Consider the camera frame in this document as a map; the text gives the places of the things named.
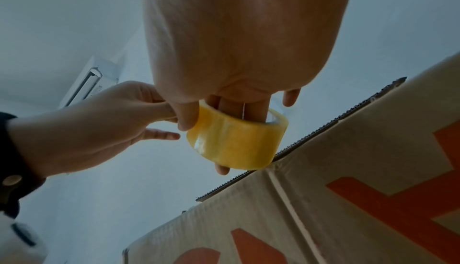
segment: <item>tape roll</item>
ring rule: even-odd
[[[288,128],[288,120],[270,109],[273,121],[248,122],[200,103],[197,124],[187,140],[201,156],[221,166],[257,170],[269,165]]]

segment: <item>air conditioner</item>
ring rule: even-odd
[[[78,103],[116,85],[119,74],[116,64],[99,57],[91,57],[62,99],[59,108]]]

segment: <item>black sleeve cuff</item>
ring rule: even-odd
[[[8,121],[14,118],[0,113],[0,211],[12,218],[19,214],[19,199],[45,182],[30,171],[8,136]]]

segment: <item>cardboard box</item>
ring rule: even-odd
[[[140,238],[125,263],[460,263],[460,54],[401,82]]]

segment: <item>hand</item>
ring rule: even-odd
[[[147,128],[162,120],[177,121],[155,87],[124,82],[70,107],[13,119],[8,133],[32,171],[48,177],[99,165],[140,140],[178,140]]]
[[[286,91],[283,103],[293,105],[326,63],[347,2],[145,0],[155,85],[179,128],[195,125],[205,98],[224,113],[259,122],[273,93]]]

